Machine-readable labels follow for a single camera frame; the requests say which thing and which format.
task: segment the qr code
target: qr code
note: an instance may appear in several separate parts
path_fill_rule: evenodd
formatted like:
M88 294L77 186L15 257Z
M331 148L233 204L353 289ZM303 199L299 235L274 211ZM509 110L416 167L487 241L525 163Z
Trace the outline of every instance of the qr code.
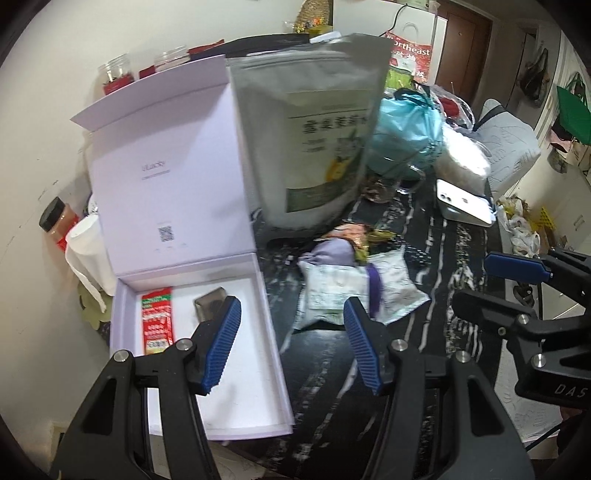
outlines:
M171 242L174 240L173 228L170 225L159 227L158 232L160 233L161 242Z

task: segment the cardboard box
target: cardboard box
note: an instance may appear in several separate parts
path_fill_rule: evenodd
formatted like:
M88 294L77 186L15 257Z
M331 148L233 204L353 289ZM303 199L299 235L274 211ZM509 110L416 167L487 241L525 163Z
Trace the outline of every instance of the cardboard box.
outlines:
M223 287L242 322L220 384L198 397L210 440L291 433L293 414L255 253L223 57L150 75L72 118L92 133L90 177L119 278L111 353L144 354L139 299L173 288L174 339L197 326L193 300ZM162 434L158 392L150 433Z

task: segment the black cap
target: black cap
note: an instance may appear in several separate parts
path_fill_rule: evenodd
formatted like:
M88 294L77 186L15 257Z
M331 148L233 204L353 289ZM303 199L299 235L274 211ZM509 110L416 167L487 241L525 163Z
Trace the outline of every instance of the black cap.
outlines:
M46 232L51 230L53 226L57 223L60 219L61 214L66 208L66 204L60 200L59 197L55 197L47 208L41 215L41 219L39 220L39 226L43 228Z

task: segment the white phone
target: white phone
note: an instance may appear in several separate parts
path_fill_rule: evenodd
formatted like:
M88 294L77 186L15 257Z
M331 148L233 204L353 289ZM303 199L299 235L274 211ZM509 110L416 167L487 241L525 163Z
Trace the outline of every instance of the white phone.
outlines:
M495 223L495 215L487 199L444 180L437 181L437 200L443 216L449 220L487 227Z

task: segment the paper towel roll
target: paper towel roll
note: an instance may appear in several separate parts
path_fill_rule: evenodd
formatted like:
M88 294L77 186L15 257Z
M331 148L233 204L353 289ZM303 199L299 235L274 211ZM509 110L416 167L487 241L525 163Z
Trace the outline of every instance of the paper towel roll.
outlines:
M109 262L99 215L89 215L74 225L66 235L66 242L66 261L104 312L106 305L98 288L113 296L117 277Z

